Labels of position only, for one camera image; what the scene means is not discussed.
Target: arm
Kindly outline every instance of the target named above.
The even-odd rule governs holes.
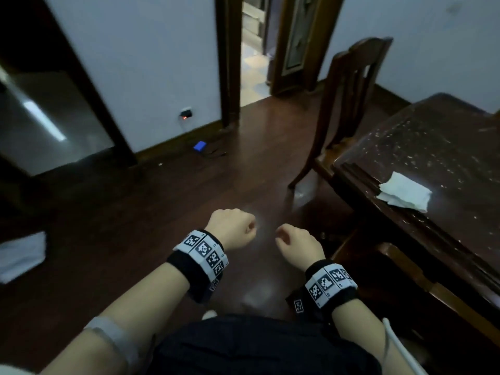
[[[239,209],[216,210],[205,230],[221,242],[226,251],[243,247],[257,232],[255,217]],[[173,310],[190,284],[169,263],[134,285],[107,307],[101,316],[113,320],[145,355],[153,334],[161,334]],[[125,374],[127,363],[113,347],[93,330],[81,332],[43,371],[43,375]]]
[[[321,244],[307,230],[284,224],[278,228],[277,235],[279,250],[298,269],[305,272],[317,261],[325,259]],[[354,299],[338,306],[332,319],[342,338],[358,344],[382,364],[384,325],[361,300]],[[414,374],[393,343],[383,364],[385,374]]]

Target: table top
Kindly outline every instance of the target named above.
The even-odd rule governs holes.
[[[334,172],[500,309],[500,120],[439,93],[363,137]],[[428,212],[375,198],[393,171],[432,191]]]

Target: white cord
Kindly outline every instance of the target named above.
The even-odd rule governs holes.
[[[408,363],[408,366],[410,366],[411,370],[416,375],[428,375],[427,372],[422,368],[422,366],[420,366],[420,364],[416,361],[416,359],[413,358],[413,355],[411,355],[406,347],[403,346],[399,338],[397,338],[396,334],[392,331],[389,320],[383,318],[382,323],[384,324],[385,328],[385,348],[384,358],[382,360],[382,368],[384,368],[385,358],[387,357],[387,354],[389,352],[389,340],[391,340],[394,345],[396,345],[397,350],[403,356],[404,360],[406,360],[406,362]]]

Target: person's left arm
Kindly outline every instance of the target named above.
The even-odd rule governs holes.
[[[206,231],[228,251],[245,246],[256,234],[255,217],[239,209],[216,210]],[[187,278],[164,263],[107,307],[101,316],[112,320],[139,348],[143,357],[154,334],[161,334],[173,310],[189,290]],[[43,371],[44,375],[125,374],[127,363],[112,345],[86,329]]]

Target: person's left hand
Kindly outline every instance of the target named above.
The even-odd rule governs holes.
[[[243,247],[257,234],[255,216],[239,209],[216,210],[205,230],[221,241],[224,250]]]

